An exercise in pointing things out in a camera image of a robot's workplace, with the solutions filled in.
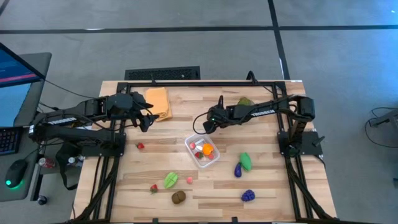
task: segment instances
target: green light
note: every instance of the green light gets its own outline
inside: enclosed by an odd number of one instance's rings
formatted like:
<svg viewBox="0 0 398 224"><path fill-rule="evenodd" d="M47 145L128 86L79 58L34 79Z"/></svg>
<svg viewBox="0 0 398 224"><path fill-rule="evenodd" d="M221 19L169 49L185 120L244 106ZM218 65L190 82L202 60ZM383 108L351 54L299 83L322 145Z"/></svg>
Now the green light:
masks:
<svg viewBox="0 0 398 224"><path fill-rule="evenodd" d="M21 180L17 186L11 187L10 190L19 190L22 185L24 185L24 180Z"/></svg>

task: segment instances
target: desk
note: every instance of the desk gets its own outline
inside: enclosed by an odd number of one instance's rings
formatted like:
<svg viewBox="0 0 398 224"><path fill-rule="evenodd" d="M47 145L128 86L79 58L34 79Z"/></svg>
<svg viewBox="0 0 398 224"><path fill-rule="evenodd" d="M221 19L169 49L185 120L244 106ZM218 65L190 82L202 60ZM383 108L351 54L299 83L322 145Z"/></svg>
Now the desk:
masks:
<svg viewBox="0 0 398 224"><path fill-rule="evenodd" d="M51 53L25 54L20 55L20 57L36 68L41 74L47 76L47 71L49 70L50 66ZM43 80L30 85L25 101L23 102L21 109L14 120L14 126L28 126L33 120L36 114L37 105L39 104L40 96L42 94L43 86ZM14 161L25 158L26 155L36 148L37 144L29 139L28 129L25 128L21 136L21 143L19 144L18 153L0 157L0 192L2 192L0 194L0 202L21 200L26 198L33 176L37 153L31 154L27 158L28 166L23 178L23 183L21 183L19 188L11 190L4 184L3 180L5 179L8 168Z"/></svg>
<svg viewBox="0 0 398 224"><path fill-rule="evenodd" d="M117 83L103 82L101 95L114 94ZM305 94L302 82L286 81L285 84L288 95ZM144 95L146 89L148 87L134 87L133 91ZM242 96L255 103L269 101L272 94L261 86L167 89L173 118L155 122L147 133L135 128L125 131L126 150L119 164L111 222L151 222L152 218L159 218L160 222L230 222L231 217L238 217L240 222L294 221L285 162L279 154L276 137L279 131L276 115L253 118L242 126L218 129L211 134L221 158L203 170L198 169L184 145L185 138L194 134L193 119L217 104L220 95L224 96L226 106L235 105ZM204 120L202 117L197 121L199 131ZM313 124L309 123L307 129L312 128ZM136 147L139 142L145 144L142 151ZM251 156L253 170L243 172L237 179L233 171L242 152ZM327 213L335 216L323 164L313 156L302 156L302 160L309 191ZM90 201L96 163L96 157L84 161L75 198L77 215ZM164 177L172 171L178 174L178 182L165 190ZM189 176L193 177L192 185L185 181ZM149 188L153 184L157 184L159 192L151 195ZM243 203L240 197L247 189L256 193L256 199ZM174 205L171 195L178 190L184 190L187 199ZM301 216L305 217L302 195L297 191ZM100 218L107 198L105 194Z"/></svg>

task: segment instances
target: wooden table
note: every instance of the wooden table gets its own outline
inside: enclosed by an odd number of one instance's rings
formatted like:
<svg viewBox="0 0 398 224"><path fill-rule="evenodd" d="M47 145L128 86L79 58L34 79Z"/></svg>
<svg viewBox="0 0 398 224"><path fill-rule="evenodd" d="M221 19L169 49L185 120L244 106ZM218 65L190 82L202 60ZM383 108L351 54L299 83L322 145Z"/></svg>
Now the wooden table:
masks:
<svg viewBox="0 0 398 224"><path fill-rule="evenodd" d="M117 83L103 82L100 95L114 94ZM286 81L286 86L288 95L305 94L302 82ZM134 91L143 95L146 89L134 87ZM279 130L276 115L253 118L242 126L218 129L211 134L221 157L203 170L197 167L184 145L184 140L194 134L193 119L217 104L220 95L224 96L226 106L235 105L242 96L255 103L269 101L272 94L261 86L167 89L173 118L155 122L147 133L139 128L126 129L126 150L119 165L111 222L151 222L152 218L159 218L160 222L230 222L231 217L238 217L241 222L294 221L285 162L276 138ZM197 121L199 131L203 130L204 120L205 116ZM137 149L138 142L145 144L144 150ZM242 152L251 156L253 169L237 179L233 171ZM75 198L77 215L90 201L97 159L84 161ZM302 156L302 160L309 191L327 213L335 216L323 165L313 156ZM178 174L178 182L165 190L164 177L172 171ZM192 185L186 183L187 177L193 177ZM159 191L151 195L149 188L153 184L157 184ZM252 202L240 199L247 189L256 193ZM174 205L171 196L178 190L183 190L187 199ZM305 217L302 194L298 188L297 192L301 215ZM100 218L104 217L107 198L105 193Z"/></svg>

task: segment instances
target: keyboard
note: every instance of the keyboard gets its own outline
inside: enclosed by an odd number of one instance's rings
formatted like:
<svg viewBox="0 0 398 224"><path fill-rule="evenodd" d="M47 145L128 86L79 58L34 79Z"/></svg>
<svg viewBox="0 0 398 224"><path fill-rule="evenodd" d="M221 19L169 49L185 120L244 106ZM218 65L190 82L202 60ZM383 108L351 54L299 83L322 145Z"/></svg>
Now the keyboard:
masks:
<svg viewBox="0 0 398 224"><path fill-rule="evenodd" d="M22 128L0 129L0 156L18 152Z"/></svg>
<svg viewBox="0 0 398 224"><path fill-rule="evenodd" d="M174 67L126 70L125 80L199 80L200 68Z"/></svg>

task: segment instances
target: orange towel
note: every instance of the orange towel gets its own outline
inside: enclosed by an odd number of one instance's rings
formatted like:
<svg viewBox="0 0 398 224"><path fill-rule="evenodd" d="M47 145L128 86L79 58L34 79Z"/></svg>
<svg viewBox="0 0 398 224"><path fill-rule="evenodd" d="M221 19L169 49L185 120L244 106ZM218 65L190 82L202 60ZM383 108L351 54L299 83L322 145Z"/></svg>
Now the orange towel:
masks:
<svg viewBox="0 0 398 224"><path fill-rule="evenodd" d="M170 107L166 88L147 89L145 92L145 100L147 103L154 105L153 108L149 108L149 111L152 112L152 114L160 116L156 121L162 121L163 119L172 117L172 109Z"/></svg>

